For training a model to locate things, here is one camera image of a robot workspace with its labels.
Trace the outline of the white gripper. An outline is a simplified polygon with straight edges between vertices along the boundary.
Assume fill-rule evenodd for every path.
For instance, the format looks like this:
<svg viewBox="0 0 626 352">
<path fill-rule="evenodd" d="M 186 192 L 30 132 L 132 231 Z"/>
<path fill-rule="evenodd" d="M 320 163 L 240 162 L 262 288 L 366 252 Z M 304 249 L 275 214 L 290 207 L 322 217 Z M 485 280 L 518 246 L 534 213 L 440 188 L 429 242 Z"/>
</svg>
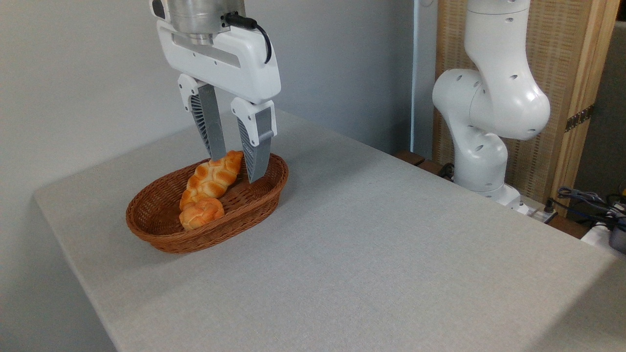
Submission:
<svg viewBox="0 0 626 352">
<path fill-rule="evenodd" d="M 270 99 L 281 90 L 276 58 L 265 62 L 264 36 L 232 27 L 213 36 L 212 43 L 201 45 L 163 20 L 157 21 L 157 31 L 167 62 L 182 73 L 178 78 L 182 102 L 210 158 L 219 160 L 227 153 L 215 86 L 237 96 L 231 109 L 238 118 L 248 180 L 254 183 L 262 178 L 268 169 L 271 140 L 277 135 Z"/>
</svg>

